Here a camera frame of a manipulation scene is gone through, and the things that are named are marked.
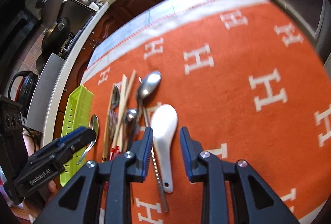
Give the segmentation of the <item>green plastic utensil tray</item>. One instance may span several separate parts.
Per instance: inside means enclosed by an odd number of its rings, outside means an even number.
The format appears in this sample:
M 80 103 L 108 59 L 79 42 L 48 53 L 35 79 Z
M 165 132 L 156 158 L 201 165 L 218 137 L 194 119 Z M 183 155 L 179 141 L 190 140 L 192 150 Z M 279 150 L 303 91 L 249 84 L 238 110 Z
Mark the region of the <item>green plastic utensil tray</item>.
M 93 97 L 94 94 L 83 84 L 70 94 L 63 119 L 61 137 L 66 136 L 80 126 L 89 126 Z M 73 158 L 64 164 L 65 171 L 60 174 L 60 184 L 62 187 L 66 185 L 71 177 L 73 177 L 86 162 L 86 157 L 83 157 L 82 161 L 77 164 L 86 148 L 87 146 L 74 153 Z

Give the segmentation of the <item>dark wooden chopstick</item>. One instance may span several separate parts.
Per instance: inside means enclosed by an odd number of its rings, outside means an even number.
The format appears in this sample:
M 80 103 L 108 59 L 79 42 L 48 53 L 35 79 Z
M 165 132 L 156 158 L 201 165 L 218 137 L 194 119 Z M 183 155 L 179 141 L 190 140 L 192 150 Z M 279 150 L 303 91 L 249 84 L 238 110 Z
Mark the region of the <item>dark wooden chopstick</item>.
M 108 102 L 108 107 L 106 110 L 106 122 L 104 125 L 104 136 L 103 136 L 103 150 L 102 150 L 102 162 L 107 161 L 108 158 L 108 152 L 107 150 L 109 149 L 109 145 L 108 145 L 108 128 L 109 128 L 109 111 L 111 108 L 111 104 L 112 104 L 112 96 L 113 96 L 113 91 L 114 91 L 114 84 L 112 84 L 112 88 L 110 91 L 110 98 L 109 98 L 109 102 Z

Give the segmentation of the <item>metal spiral chopstick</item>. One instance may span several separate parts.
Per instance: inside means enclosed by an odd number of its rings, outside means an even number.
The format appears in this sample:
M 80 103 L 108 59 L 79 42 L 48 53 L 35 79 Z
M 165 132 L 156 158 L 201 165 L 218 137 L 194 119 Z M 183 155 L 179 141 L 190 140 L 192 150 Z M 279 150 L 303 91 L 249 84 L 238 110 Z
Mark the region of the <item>metal spiral chopstick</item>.
M 160 174 L 159 169 L 158 169 L 157 159 L 156 159 L 155 154 L 154 154 L 154 147 L 152 147 L 152 149 L 151 149 L 151 160 L 152 160 L 152 164 L 153 164 L 155 178 L 156 178 L 157 185 L 158 185 L 161 204 L 162 204 L 162 207 L 163 207 L 163 210 L 165 211 L 165 213 L 168 213 L 169 212 L 169 207 L 168 207 L 166 197 L 165 197 L 165 194 L 164 194 L 163 182 L 162 182 L 161 174 Z

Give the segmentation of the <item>white ceramic soup spoon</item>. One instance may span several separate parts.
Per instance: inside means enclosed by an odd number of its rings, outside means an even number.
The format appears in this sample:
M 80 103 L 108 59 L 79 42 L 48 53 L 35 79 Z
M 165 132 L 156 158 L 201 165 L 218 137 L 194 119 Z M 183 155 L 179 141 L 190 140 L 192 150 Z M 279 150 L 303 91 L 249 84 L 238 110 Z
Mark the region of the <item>white ceramic soup spoon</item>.
M 150 126 L 153 129 L 153 146 L 157 155 L 159 171 L 163 189 L 167 193 L 173 192 L 172 167 L 170 148 L 177 129 L 178 115 L 173 106 L 163 104 L 153 113 Z

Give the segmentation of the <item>large steel spoon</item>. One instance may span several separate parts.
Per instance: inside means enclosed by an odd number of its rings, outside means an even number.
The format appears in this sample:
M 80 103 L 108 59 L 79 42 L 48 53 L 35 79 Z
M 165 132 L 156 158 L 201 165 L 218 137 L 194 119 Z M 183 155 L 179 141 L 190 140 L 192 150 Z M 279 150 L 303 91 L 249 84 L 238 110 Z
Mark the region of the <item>large steel spoon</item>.
M 152 71 L 149 73 L 140 83 L 137 91 L 136 91 L 136 100 L 137 100 L 137 116 L 133 120 L 133 125 L 129 129 L 128 133 L 128 144 L 126 151 L 129 151 L 132 143 L 133 143 L 133 137 L 137 133 L 139 128 L 139 118 L 140 115 L 143 114 L 145 125 L 146 127 L 150 126 L 150 120 L 149 116 L 147 114 L 147 110 L 144 106 L 144 101 L 153 94 L 153 92 L 157 89 L 158 85 L 161 82 L 161 72 L 158 70 Z

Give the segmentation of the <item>steel splash guard panel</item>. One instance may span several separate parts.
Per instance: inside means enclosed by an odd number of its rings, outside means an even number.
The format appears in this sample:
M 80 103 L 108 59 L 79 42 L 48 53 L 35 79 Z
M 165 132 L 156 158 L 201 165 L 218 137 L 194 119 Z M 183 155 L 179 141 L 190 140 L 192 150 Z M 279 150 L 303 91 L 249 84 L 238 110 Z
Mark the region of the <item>steel splash guard panel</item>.
M 29 129 L 43 132 L 48 105 L 64 63 L 65 60 L 56 54 L 51 54 L 46 62 L 30 102 L 26 118 L 26 126 Z

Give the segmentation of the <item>black pressure cooker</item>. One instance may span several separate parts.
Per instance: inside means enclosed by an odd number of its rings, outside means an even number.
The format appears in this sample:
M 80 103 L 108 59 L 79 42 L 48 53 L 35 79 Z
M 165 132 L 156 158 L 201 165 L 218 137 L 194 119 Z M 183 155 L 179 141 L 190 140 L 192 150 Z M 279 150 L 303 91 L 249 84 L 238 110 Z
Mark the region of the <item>black pressure cooker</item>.
M 18 89 L 16 92 L 16 97 L 14 99 L 12 99 L 11 98 L 11 89 L 12 89 L 14 81 L 18 77 L 23 77 L 23 79 L 18 86 Z M 10 82 L 7 96 L 10 100 L 18 102 L 22 105 L 21 113 L 22 113 L 23 117 L 27 117 L 27 115 L 28 115 L 28 110 L 30 107 L 30 103 L 31 103 L 32 96 L 34 94 L 34 90 L 36 88 L 38 79 L 39 79 L 39 77 L 33 71 L 24 70 L 24 71 L 19 71 L 18 73 L 16 73 Z

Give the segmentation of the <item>black wok with lid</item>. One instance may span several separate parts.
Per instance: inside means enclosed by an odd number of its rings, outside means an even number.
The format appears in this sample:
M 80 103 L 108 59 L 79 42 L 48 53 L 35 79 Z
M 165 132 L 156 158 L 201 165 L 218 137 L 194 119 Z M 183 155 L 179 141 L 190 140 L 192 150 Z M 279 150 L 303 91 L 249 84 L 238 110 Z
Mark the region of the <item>black wok with lid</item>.
M 58 54 L 71 32 L 71 23 L 67 17 L 62 17 L 63 10 L 68 0 L 63 0 L 57 14 L 57 20 L 46 31 L 42 41 L 42 55 L 46 58 L 51 53 Z

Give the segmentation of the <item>orange H pattern blanket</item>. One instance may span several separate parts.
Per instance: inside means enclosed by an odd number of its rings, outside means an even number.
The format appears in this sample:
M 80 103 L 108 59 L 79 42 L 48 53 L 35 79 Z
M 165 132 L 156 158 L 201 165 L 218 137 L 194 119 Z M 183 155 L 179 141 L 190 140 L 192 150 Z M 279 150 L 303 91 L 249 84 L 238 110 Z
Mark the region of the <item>orange H pattern blanket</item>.
M 297 26 L 269 0 L 168 0 L 100 44 L 82 83 L 107 114 L 112 85 L 162 74 L 147 110 L 226 161 L 247 160 L 301 223 L 330 196 L 330 79 Z

